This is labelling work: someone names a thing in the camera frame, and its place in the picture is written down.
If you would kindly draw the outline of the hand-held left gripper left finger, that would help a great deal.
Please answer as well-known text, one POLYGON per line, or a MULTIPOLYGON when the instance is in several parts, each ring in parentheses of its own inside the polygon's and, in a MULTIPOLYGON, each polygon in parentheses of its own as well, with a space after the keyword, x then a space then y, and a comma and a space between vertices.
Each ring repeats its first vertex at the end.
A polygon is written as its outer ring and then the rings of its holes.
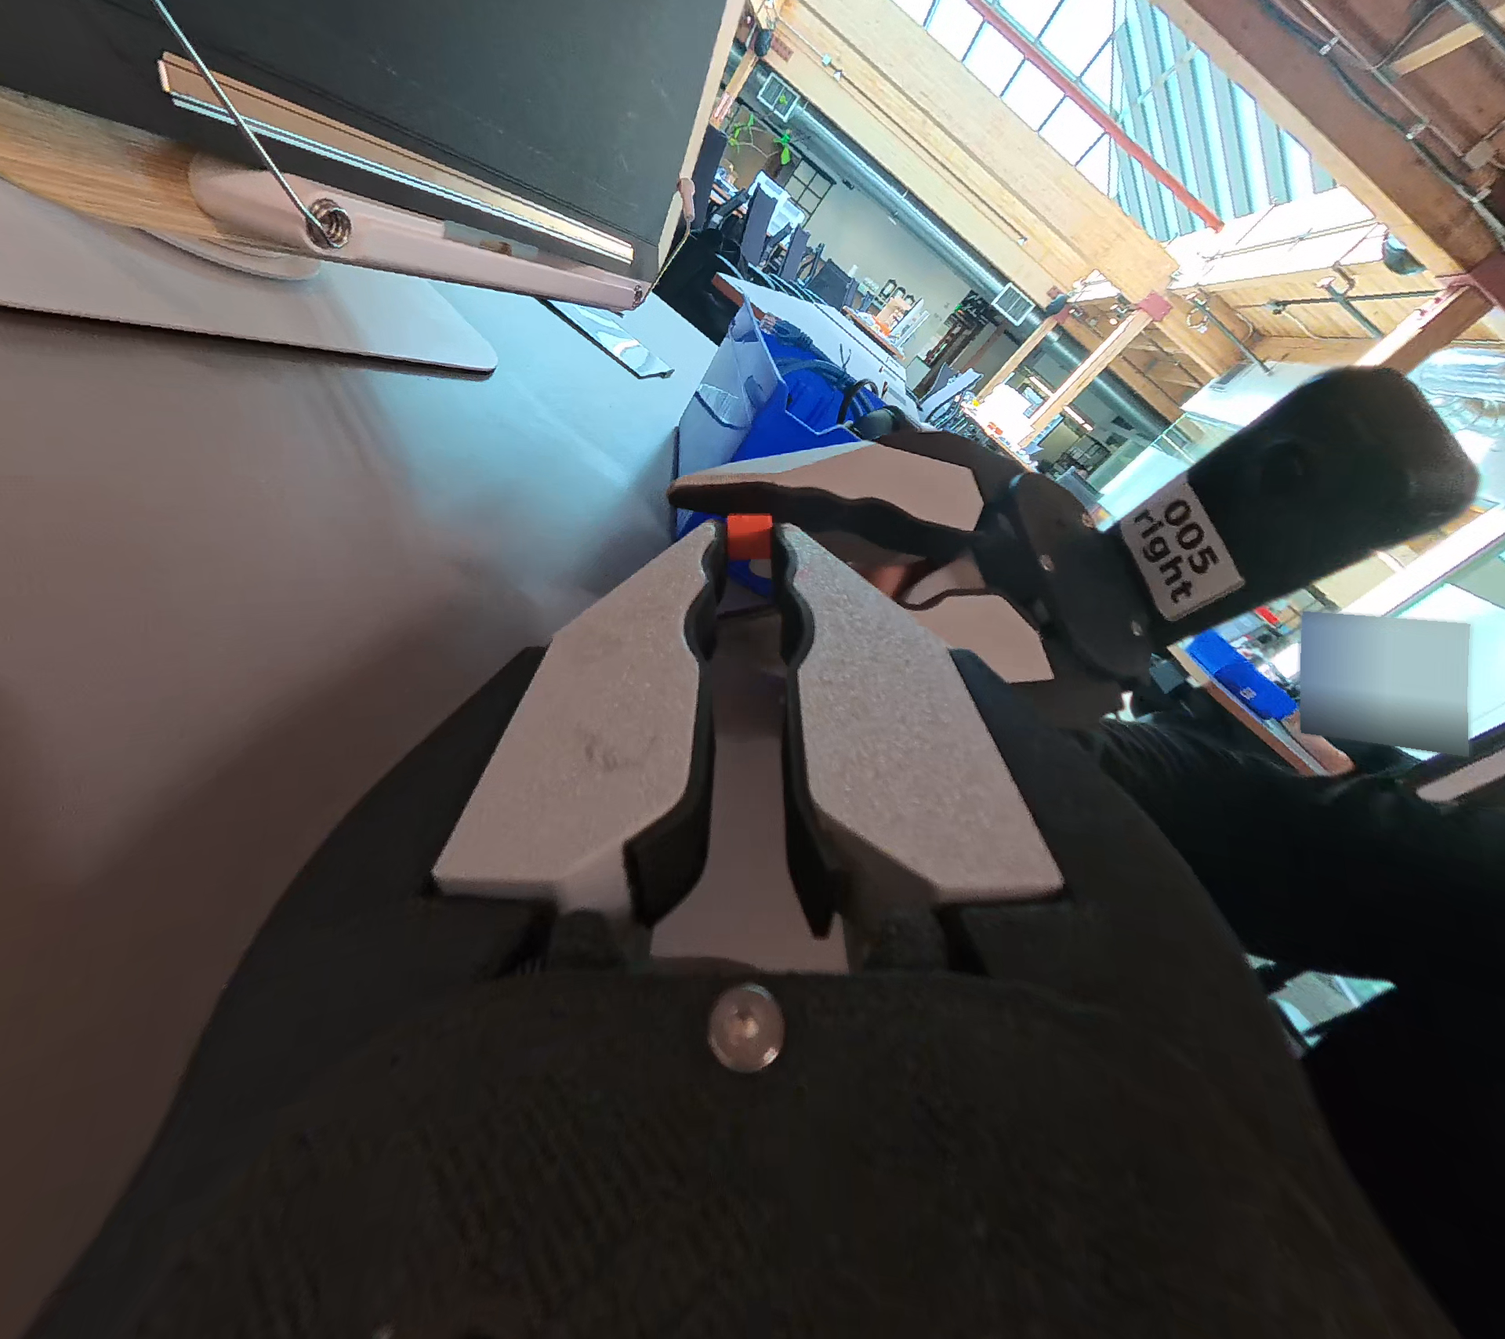
POLYGON ((554 635, 435 869, 446 895, 661 922, 697 887, 716 760, 720 536, 689 533, 554 635))

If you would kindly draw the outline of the blue plastic bin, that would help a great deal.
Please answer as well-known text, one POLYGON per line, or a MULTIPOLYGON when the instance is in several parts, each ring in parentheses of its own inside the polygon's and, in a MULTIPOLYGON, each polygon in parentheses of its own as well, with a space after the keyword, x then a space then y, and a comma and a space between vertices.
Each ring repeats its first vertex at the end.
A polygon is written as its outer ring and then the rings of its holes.
POLYGON ((681 417, 678 472, 847 445, 890 406, 894 389, 854 348, 744 307, 681 417))

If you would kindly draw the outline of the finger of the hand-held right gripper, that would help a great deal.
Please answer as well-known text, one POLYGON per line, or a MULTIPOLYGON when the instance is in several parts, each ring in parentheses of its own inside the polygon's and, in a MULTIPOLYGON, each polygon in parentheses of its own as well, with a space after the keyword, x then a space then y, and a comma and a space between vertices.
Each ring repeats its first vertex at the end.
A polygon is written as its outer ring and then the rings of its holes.
POLYGON ((1001 489, 998 452, 951 431, 904 428, 692 472, 670 483, 669 502, 717 517, 769 516, 813 536, 970 541, 1001 489))
POLYGON ((963 557, 855 535, 777 535, 772 588, 789 671, 824 688, 913 688, 970 652, 1009 685, 1057 679, 1043 632, 963 557))

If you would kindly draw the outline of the person's right forearm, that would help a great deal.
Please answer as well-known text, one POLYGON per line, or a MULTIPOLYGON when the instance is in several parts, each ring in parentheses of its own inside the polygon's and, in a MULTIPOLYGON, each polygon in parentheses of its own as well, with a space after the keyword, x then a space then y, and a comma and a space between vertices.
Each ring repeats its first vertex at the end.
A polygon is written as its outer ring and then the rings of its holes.
POLYGON ((1250 953, 1404 989, 1504 980, 1501 806, 1398 779, 1308 778, 1172 724, 1076 734, 1170 840, 1250 953))

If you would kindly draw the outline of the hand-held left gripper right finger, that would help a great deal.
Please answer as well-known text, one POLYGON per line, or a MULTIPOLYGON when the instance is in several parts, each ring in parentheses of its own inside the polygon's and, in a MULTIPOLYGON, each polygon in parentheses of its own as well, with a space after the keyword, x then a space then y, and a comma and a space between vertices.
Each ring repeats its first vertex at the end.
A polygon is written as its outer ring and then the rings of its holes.
POLYGON ((941 637, 807 533, 785 535, 786 856, 808 922, 1065 891, 941 637))

